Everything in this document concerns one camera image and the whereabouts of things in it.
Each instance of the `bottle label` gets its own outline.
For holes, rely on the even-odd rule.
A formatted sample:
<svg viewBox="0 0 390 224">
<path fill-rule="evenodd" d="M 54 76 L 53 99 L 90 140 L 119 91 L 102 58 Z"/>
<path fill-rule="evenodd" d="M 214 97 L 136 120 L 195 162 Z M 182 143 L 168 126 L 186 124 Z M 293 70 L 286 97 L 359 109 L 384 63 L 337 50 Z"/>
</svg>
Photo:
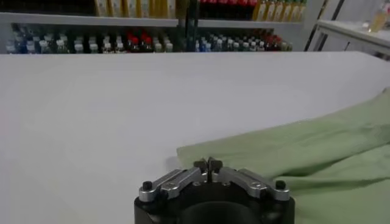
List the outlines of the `bottle label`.
<svg viewBox="0 0 390 224">
<path fill-rule="evenodd" d="M 290 14 L 290 11 L 291 11 L 291 5 L 287 5 L 287 7 L 285 9 L 285 12 L 283 14 L 283 18 L 282 18 L 283 22 L 287 22 L 288 21 L 288 16 Z"/>
<path fill-rule="evenodd" d="M 269 5 L 267 19 L 266 19 L 267 21 L 272 20 L 272 16 L 274 15 L 274 11 L 275 11 L 275 4 Z"/>
<path fill-rule="evenodd" d="M 266 7 L 267 5 L 265 3 L 261 4 L 260 7 L 258 8 L 258 13 L 257 13 L 257 21 L 261 21 L 264 18 L 264 13 L 266 12 Z"/>
<path fill-rule="evenodd" d="M 275 17 L 274 17 L 274 21 L 279 21 L 280 20 L 280 17 L 282 15 L 282 10 L 283 10 L 283 5 L 278 5 L 278 7 L 276 8 L 276 11 L 275 11 Z"/>
<path fill-rule="evenodd" d="M 127 0 L 127 9 L 129 11 L 129 17 L 137 17 L 137 0 Z"/>
<path fill-rule="evenodd" d="M 176 18 L 176 0 L 168 0 L 168 18 Z"/>
<path fill-rule="evenodd" d="M 141 17 L 149 17 L 149 0 L 141 0 Z"/>
<path fill-rule="evenodd" d="M 303 6 L 300 9 L 298 21 L 302 21 L 305 18 L 305 10 L 306 10 L 305 6 Z"/>
<path fill-rule="evenodd" d="M 294 6 L 294 9 L 292 10 L 292 13 L 291 13 L 290 21 L 295 22 L 297 20 L 298 13 L 299 13 L 299 7 Z"/>
<path fill-rule="evenodd" d="M 122 11 L 121 11 L 121 0 L 111 0 L 112 4 L 112 15 L 114 17 L 121 17 Z"/>
<path fill-rule="evenodd" d="M 96 9 L 99 16 L 108 16 L 107 2 L 105 0 L 96 0 Z"/>
</svg>

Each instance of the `light green fabric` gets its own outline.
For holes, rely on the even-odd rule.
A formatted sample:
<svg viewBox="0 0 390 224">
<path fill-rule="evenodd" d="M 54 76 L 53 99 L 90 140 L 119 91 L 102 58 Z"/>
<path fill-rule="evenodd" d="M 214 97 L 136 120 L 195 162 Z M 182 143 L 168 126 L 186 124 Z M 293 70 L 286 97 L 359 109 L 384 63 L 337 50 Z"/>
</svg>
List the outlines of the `light green fabric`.
<svg viewBox="0 0 390 224">
<path fill-rule="evenodd" d="M 285 180 L 297 224 L 390 223 L 390 89 L 309 121 L 177 150 L 185 167 L 209 156 Z"/>
</svg>

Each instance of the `white counter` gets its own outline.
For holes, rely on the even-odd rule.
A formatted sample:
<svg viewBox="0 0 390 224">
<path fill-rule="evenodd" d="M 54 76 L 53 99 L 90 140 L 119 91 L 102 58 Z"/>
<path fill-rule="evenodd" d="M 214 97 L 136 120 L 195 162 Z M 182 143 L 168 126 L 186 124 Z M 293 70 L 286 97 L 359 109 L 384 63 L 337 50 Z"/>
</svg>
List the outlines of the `white counter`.
<svg viewBox="0 0 390 224">
<path fill-rule="evenodd" d="M 370 99 L 390 64 L 357 52 L 1 55 L 2 224 L 133 223 L 176 148 Z"/>
</svg>

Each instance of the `black screw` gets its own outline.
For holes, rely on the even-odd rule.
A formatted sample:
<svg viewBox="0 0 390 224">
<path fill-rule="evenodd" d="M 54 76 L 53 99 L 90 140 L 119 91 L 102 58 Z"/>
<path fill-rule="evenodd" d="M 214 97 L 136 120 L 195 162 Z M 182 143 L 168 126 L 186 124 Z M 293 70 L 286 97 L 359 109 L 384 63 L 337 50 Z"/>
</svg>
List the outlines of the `black screw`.
<svg viewBox="0 0 390 224">
<path fill-rule="evenodd" d="M 277 190 L 284 190 L 286 189 L 286 182 L 284 182 L 283 180 L 278 180 L 276 181 L 275 187 Z"/>
<path fill-rule="evenodd" d="M 142 183 L 142 190 L 150 191 L 153 188 L 153 183 L 151 181 L 145 181 Z"/>
</svg>

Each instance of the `white shelf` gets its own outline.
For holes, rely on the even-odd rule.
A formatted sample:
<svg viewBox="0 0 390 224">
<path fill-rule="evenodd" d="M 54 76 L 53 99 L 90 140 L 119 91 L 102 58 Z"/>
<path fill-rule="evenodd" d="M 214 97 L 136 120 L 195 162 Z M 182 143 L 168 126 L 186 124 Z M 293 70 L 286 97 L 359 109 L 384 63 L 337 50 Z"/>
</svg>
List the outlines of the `white shelf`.
<svg viewBox="0 0 390 224">
<path fill-rule="evenodd" d="M 363 23 L 326 20 L 318 21 L 317 29 L 321 32 L 322 36 L 317 42 L 315 50 L 319 49 L 324 35 L 329 35 L 390 55 L 390 30 L 370 33 L 366 27 L 363 27 Z"/>
<path fill-rule="evenodd" d="M 301 23 L 278 23 L 278 22 L 257 22 L 257 21 L 235 21 L 235 20 L 212 20 L 200 19 L 198 27 L 209 28 L 237 28 L 237 29 L 271 29 L 281 27 L 299 28 Z"/>
<path fill-rule="evenodd" d="M 88 26 L 154 26 L 176 27 L 177 19 L 114 18 L 98 16 L 0 13 L 0 23 L 66 24 Z"/>
</svg>

